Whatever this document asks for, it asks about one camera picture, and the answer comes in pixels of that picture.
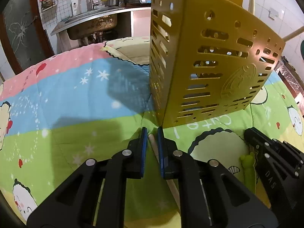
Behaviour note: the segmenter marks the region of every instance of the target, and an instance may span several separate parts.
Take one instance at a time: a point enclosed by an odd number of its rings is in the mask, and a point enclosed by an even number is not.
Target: yellow perforated metal panel
[[[152,0],[150,87],[172,127],[246,108],[285,42],[229,0]]]

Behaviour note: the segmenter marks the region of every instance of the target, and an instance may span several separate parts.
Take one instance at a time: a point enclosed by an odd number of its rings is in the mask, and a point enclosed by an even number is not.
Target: kitchen counter
[[[76,16],[73,16],[66,21],[61,21],[57,24],[54,30],[51,32],[51,36],[60,33],[72,26],[76,26],[80,23],[96,19],[105,15],[115,14],[115,13],[123,13],[123,12],[130,12],[130,11],[137,11],[137,10],[148,10],[151,7],[133,7],[133,8],[125,8],[125,7],[115,7],[115,8],[101,8],[92,11],[88,11]]]

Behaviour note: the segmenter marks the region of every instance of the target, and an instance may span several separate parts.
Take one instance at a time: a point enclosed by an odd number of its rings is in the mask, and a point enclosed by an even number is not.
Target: metal screw
[[[212,160],[210,160],[209,161],[209,164],[211,165],[211,166],[213,166],[213,167],[217,167],[218,166],[218,161],[217,160],[215,160],[215,159],[212,159]]]
[[[182,152],[181,150],[175,150],[175,151],[173,152],[173,155],[174,155],[174,156],[177,156],[177,157],[180,157],[180,156],[183,155],[183,152]]]
[[[130,156],[132,154],[132,151],[129,149],[123,150],[123,156]]]
[[[92,166],[92,165],[95,164],[95,160],[94,159],[88,159],[85,163],[86,163],[87,166]]]

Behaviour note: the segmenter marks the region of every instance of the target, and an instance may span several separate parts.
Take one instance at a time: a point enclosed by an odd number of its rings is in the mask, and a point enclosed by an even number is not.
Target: wooden stick
[[[287,35],[286,37],[283,38],[283,40],[285,42],[287,42],[288,40],[293,39],[294,37],[300,35],[301,33],[304,32],[304,26],[300,27],[298,30],[295,30],[294,32],[292,32],[291,34]]]
[[[254,15],[254,12],[255,12],[255,0],[249,0],[248,12]]]
[[[157,147],[157,144],[156,144],[156,140],[155,140],[153,134],[149,134],[148,137],[149,137],[149,141],[150,141],[150,144],[152,146],[153,152],[154,152],[154,154],[156,156],[156,159],[157,159],[157,161],[159,163],[159,159],[158,159],[158,147]],[[174,198],[174,200],[175,200],[175,202],[176,202],[176,204],[178,206],[178,209],[180,210],[181,209],[180,208],[181,207],[181,203],[180,203],[180,199],[179,199],[179,191],[178,191],[178,189],[177,189],[177,187],[176,187],[176,185],[175,185],[175,183],[174,183],[174,181],[172,179],[166,180],[166,181],[167,181],[169,189],[170,189],[170,191],[171,191],[171,193],[173,195],[173,198]]]

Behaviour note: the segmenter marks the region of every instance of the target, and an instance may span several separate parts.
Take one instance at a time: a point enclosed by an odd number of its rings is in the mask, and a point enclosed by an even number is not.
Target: soap bottle
[[[71,0],[73,16],[80,14],[80,0]]]

